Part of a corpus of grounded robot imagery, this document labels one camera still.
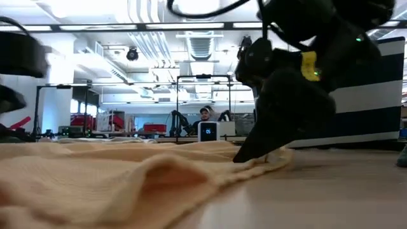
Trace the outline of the long ceiling light bar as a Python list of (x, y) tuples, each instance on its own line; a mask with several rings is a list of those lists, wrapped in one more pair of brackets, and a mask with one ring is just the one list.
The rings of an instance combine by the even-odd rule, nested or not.
[(85, 33), (85, 32), (153, 32), (153, 31), (255, 31), (261, 22), (178, 22), (138, 24), (32, 24), (17, 27), (0, 24), (0, 31), (15, 32), (25, 29), (30, 33)]

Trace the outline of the red toolbox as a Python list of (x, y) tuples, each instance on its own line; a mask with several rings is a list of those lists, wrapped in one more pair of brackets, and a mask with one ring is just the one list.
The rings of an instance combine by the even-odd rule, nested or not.
[(145, 132), (159, 132), (165, 134), (167, 132), (167, 125), (160, 123), (145, 123), (143, 130)]

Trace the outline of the red cabinet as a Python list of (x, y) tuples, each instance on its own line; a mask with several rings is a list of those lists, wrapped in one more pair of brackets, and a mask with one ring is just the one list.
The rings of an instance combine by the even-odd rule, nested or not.
[(71, 126), (83, 127), (84, 124), (88, 130), (95, 130), (96, 118), (89, 114), (86, 116), (82, 113), (71, 114)]

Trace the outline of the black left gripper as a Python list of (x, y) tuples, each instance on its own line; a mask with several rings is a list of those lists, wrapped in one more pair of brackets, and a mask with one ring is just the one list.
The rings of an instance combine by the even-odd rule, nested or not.
[(21, 93), (0, 85), (0, 114), (23, 109), (26, 106), (27, 103)]

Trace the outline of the person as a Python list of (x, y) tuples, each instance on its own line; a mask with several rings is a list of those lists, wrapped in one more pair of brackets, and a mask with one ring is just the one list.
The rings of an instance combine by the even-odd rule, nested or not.
[(198, 124), (201, 121), (209, 121), (211, 116), (212, 116), (212, 108), (210, 106), (204, 106), (203, 108), (200, 109), (200, 120), (195, 121), (192, 125), (193, 127), (193, 132), (192, 135), (197, 135), (198, 134)]

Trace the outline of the navy white striped fabric bin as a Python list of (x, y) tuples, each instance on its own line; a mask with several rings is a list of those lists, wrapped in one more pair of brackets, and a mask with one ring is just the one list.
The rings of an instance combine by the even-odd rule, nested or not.
[(290, 148), (389, 141), (399, 137), (404, 70), (404, 37), (381, 39), (382, 58), (347, 72), (331, 93), (336, 115), (319, 132), (288, 144)]

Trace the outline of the background wooden workbench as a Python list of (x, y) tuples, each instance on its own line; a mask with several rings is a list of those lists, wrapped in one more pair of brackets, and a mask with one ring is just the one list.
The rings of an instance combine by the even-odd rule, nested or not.
[(174, 143), (186, 143), (186, 142), (198, 142), (198, 137), (197, 136), (166, 136), (165, 132), (141, 132), (141, 131), (135, 131), (135, 132), (119, 132), (119, 131), (114, 131), (114, 132), (101, 132), (101, 131), (93, 131), (92, 134), (95, 135), (105, 135), (107, 137), (135, 137), (135, 136), (155, 136), (155, 140), (157, 142), (174, 142)]

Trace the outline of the yellow tape tag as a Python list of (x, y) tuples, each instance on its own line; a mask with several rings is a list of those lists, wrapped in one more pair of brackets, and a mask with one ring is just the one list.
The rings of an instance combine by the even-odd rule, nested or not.
[(319, 73), (315, 68), (317, 54), (314, 51), (301, 52), (301, 73), (308, 81), (320, 81)]

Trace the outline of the white device with blue display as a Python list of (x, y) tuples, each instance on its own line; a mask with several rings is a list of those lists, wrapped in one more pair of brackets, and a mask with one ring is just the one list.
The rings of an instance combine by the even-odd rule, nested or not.
[(219, 141), (219, 123), (216, 121), (201, 121), (198, 124), (198, 141)]

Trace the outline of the orange towel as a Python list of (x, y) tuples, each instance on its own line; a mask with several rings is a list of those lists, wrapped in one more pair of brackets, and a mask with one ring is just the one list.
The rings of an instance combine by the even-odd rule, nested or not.
[(0, 144), (0, 229), (166, 229), (293, 152), (233, 163), (230, 142)]

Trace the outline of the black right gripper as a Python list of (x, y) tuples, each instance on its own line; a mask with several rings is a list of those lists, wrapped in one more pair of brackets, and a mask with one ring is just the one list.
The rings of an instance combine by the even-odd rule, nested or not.
[(320, 81), (301, 73), (301, 52), (279, 59), (280, 66), (263, 83), (257, 99), (257, 120), (233, 158), (235, 163), (262, 157), (323, 126), (336, 113), (328, 94), (348, 68), (380, 57), (365, 30), (343, 18), (302, 18), (273, 21), (284, 38), (298, 45), (314, 38), (301, 52), (317, 54)]

